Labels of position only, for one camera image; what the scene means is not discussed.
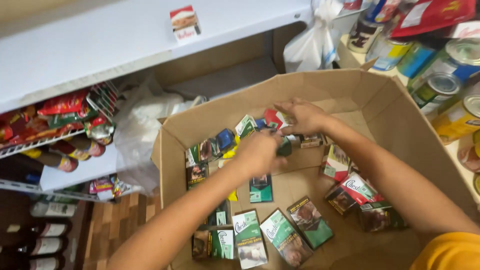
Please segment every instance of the can lid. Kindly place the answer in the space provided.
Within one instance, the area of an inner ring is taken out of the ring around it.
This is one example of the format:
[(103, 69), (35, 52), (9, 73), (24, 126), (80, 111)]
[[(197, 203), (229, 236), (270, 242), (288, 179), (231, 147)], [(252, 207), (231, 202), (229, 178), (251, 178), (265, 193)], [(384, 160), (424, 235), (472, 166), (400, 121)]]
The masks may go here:
[(480, 175), (475, 176), (475, 179), (473, 180), (473, 188), (475, 188), (475, 191), (480, 195)]
[(427, 83), (435, 91), (446, 95), (458, 93), (462, 86), (457, 76), (447, 73), (434, 73), (428, 76)]
[(480, 95), (469, 95), (463, 99), (463, 105), (472, 115), (480, 118)]
[(480, 65), (480, 38), (452, 39), (446, 44), (445, 50), (462, 64)]

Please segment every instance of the yellow sleeve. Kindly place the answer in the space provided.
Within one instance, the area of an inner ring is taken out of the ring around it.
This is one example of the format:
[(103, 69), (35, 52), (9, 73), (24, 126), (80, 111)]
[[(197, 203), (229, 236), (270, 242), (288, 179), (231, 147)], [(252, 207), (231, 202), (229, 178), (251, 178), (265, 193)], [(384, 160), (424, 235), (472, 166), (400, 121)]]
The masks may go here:
[(480, 270), (480, 235), (445, 233), (434, 238), (410, 270)]

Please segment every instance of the yellow can label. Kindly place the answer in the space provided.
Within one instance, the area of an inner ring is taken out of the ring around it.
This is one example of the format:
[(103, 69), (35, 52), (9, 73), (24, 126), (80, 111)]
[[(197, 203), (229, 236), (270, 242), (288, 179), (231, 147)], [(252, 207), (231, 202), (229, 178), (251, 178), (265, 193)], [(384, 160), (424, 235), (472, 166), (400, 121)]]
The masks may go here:
[(40, 155), (42, 154), (42, 151), (38, 150), (37, 148), (32, 148), (32, 149), (22, 151), (22, 154), (29, 156), (33, 159), (36, 159), (40, 157)]
[(432, 126), (443, 144), (448, 145), (460, 137), (479, 130), (480, 119), (466, 111), (462, 101), (459, 101), (435, 118)]

